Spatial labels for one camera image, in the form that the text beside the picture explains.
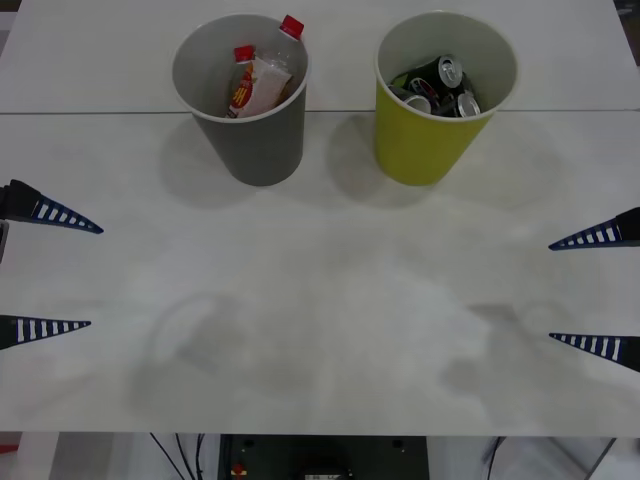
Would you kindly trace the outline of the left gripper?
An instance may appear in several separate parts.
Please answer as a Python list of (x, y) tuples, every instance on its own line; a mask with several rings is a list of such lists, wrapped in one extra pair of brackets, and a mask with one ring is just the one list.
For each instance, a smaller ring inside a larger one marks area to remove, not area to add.
[[(87, 217), (16, 179), (0, 188), (0, 219), (69, 228), (97, 235), (104, 232)], [(0, 349), (54, 338), (91, 325), (90, 321), (2, 315)]]

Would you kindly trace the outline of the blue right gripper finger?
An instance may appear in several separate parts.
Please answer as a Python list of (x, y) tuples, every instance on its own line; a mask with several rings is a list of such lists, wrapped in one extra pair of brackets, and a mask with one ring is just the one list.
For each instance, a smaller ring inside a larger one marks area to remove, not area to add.
[(551, 243), (550, 250), (639, 246), (639, 207)]
[(574, 349), (640, 372), (640, 337), (581, 335), (551, 332), (551, 339)]

